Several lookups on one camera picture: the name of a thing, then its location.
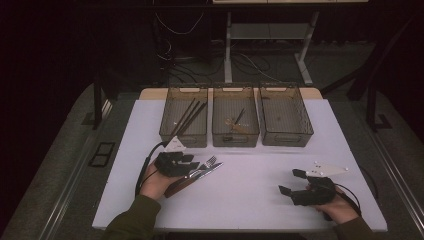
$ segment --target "forearm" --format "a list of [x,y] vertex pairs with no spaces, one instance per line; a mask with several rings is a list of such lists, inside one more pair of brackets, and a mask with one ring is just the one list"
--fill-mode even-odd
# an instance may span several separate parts
[[128,211],[113,219],[102,239],[149,239],[153,235],[153,227],[159,210],[158,202],[138,195]]
[[377,240],[379,239],[361,217],[334,227],[339,240]]

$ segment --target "white table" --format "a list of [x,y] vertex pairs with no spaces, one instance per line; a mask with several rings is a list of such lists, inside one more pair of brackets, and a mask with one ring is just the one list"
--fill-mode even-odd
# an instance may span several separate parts
[[[134,188],[145,157],[161,141],[159,126],[165,100],[138,100],[106,184],[93,227],[104,229],[134,199]],[[292,169],[312,169],[315,161],[347,167],[331,179],[359,198],[363,217],[374,231],[387,231],[387,223],[349,149],[329,103],[305,99],[314,128],[305,148],[263,146],[255,148],[187,149],[193,161],[212,155],[224,164],[171,198],[162,198],[157,231],[310,232],[332,227],[312,207],[294,206],[280,194],[278,185],[303,190],[307,180],[294,177]],[[212,103],[209,102],[209,119]],[[209,133],[211,121],[208,122]]]

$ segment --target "fork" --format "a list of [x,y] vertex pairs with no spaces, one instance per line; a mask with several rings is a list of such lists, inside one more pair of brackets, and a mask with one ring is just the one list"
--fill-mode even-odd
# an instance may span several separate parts
[[204,164],[202,164],[198,169],[196,169],[194,172],[190,173],[189,175],[185,176],[185,178],[191,178],[193,177],[196,173],[206,170],[208,168],[210,168],[216,161],[216,157],[212,156],[208,161],[206,161]]

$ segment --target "dark background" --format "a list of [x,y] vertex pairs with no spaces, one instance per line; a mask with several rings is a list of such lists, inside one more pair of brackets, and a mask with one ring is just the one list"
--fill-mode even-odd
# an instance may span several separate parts
[[[416,9],[413,1],[376,0],[366,8],[325,11],[320,15],[314,42],[378,43],[390,38]],[[129,14],[81,10],[72,1],[2,1],[0,233],[73,103],[96,73],[109,98],[116,98],[122,91],[159,86],[164,81],[155,51],[158,33],[164,31],[153,27],[152,16],[136,11]],[[210,39],[222,38],[224,16],[207,14],[203,27],[196,29],[194,35],[187,35],[186,39],[175,37],[175,42],[193,43],[188,49],[207,58],[208,48],[196,48],[194,39],[207,44]],[[184,26],[184,19],[174,24]],[[421,13],[394,46],[377,78],[384,83],[381,91],[424,141],[424,77],[420,74],[424,63],[424,40],[420,34],[423,24]],[[150,80],[143,80],[143,76],[150,76]]]

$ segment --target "person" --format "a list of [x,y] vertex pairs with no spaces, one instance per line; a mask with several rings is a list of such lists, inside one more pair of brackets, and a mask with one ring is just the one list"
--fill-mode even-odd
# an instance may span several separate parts
[[[156,215],[161,206],[157,202],[170,184],[181,177],[166,177],[160,174],[154,164],[147,168],[148,176],[128,211],[115,217],[107,226],[102,240],[150,239]],[[317,211],[327,213],[337,224],[334,230],[339,240],[377,240],[364,219],[339,195],[332,202],[313,206]]]

